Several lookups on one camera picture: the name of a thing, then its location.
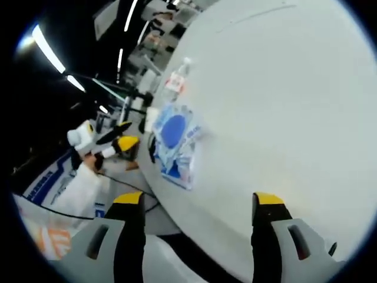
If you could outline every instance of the bottle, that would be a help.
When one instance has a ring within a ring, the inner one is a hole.
[[[185,58],[181,66],[173,71],[166,81],[161,92],[165,103],[173,103],[177,100],[179,94],[183,91],[184,83],[190,72],[191,59]]]

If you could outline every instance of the white surface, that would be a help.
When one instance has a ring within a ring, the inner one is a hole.
[[[81,138],[79,133],[77,133],[76,130],[70,130],[67,132],[67,139],[68,142],[70,143],[70,146],[76,146],[80,144]]]
[[[83,156],[91,150],[93,143],[94,134],[90,130],[89,120],[82,122],[82,124],[78,126],[75,131],[80,135],[80,143],[75,145],[75,150]]]
[[[78,219],[60,215],[51,211],[48,211],[38,205],[35,205],[30,200],[22,198],[18,195],[13,195],[17,204],[22,220],[26,219],[32,221],[38,226],[49,227],[52,229],[77,229],[80,230],[90,220]]]
[[[181,4],[179,11],[174,16],[174,21],[188,27],[198,15],[200,15],[199,11],[189,5]]]
[[[113,156],[114,154],[116,154],[116,151],[115,151],[115,148],[113,148],[112,146],[109,146],[108,148],[102,151],[102,156],[104,158],[109,158],[110,156]]]
[[[219,0],[192,0],[196,5],[202,9],[207,9],[209,6],[215,4]]]
[[[73,216],[95,217],[95,203],[102,188],[101,179],[85,163],[81,163],[76,177],[50,206],[57,212],[70,213]]]
[[[156,236],[147,235],[143,256],[145,283],[205,283],[173,251],[171,246]]]
[[[137,86],[138,92],[141,94],[145,94],[148,91],[151,91],[156,77],[157,77],[157,74],[153,70],[148,69],[143,75],[143,77],[141,78],[140,83]]]
[[[168,10],[166,6],[167,6],[166,2],[162,0],[152,0],[144,8],[143,13],[141,14],[141,18],[145,21],[150,21],[151,19],[154,18],[153,13],[156,13],[156,12],[175,13],[173,10]]]
[[[142,107],[143,107],[143,102],[144,102],[144,100],[141,97],[136,97],[132,101],[132,108],[136,109],[136,110],[141,110]]]
[[[160,75],[162,72],[161,70],[156,67],[156,65],[153,64],[153,62],[148,58],[148,56],[143,56],[144,64],[147,68],[150,68],[152,71],[154,71],[157,75]]]
[[[160,114],[160,110],[158,108],[148,107],[147,117],[145,118],[144,131],[146,131],[147,133],[152,132],[152,127],[158,117],[158,114]]]
[[[191,192],[139,164],[178,226],[251,282],[252,194],[275,193],[348,259],[377,208],[376,57],[337,1],[222,0],[190,26],[162,82],[193,60],[187,101],[210,130]],[[154,100],[160,107],[160,97]]]
[[[165,33],[170,33],[171,30],[177,25],[176,22],[174,21],[171,21],[169,19],[163,19],[163,18],[159,18],[158,19],[162,25],[160,26],[160,28],[165,32]]]
[[[110,3],[94,20],[95,39],[100,40],[111,24],[117,18],[119,0]]]

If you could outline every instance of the robotic arm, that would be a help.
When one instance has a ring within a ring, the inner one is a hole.
[[[121,136],[129,126],[125,122],[116,126],[95,142],[95,132],[88,120],[75,130],[67,133],[68,142],[82,160],[76,170],[76,177],[67,185],[64,192],[57,198],[51,209],[59,212],[69,212],[75,216],[94,217],[93,204],[101,190],[101,180],[97,175],[101,170],[103,161],[117,153],[124,152],[138,143],[137,137]],[[96,144],[111,142],[105,149],[92,154]]]

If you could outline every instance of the gray floor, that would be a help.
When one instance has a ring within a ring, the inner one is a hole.
[[[141,121],[141,115],[138,113],[130,113],[129,121],[133,124],[125,132],[126,135],[141,137],[141,133],[138,131],[138,125]],[[120,159],[108,160],[105,168],[107,168],[108,175],[121,182],[127,182],[149,194],[153,194],[150,186],[145,180],[140,169],[125,171],[125,161]],[[110,191],[114,194],[112,197],[116,198],[127,192],[136,192],[134,188],[125,184],[118,183],[116,181],[110,181]],[[157,203],[155,198],[149,195],[145,195],[145,209],[152,208]],[[149,235],[172,235],[180,233],[181,230],[171,220],[165,209],[158,205],[151,211],[147,212],[145,216],[145,233]]]

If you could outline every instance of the white table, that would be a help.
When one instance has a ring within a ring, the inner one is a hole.
[[[252,194],[275,193],[294,218],[348,259],[377,209],[377,68],[337,1],[222,0],[181,39],[162,82],[194,62],[180,99],[201,115],[196,185],[139,164],[176,224],[237,278],[251,282]],[[153,102],[161,107],[159,86]]]

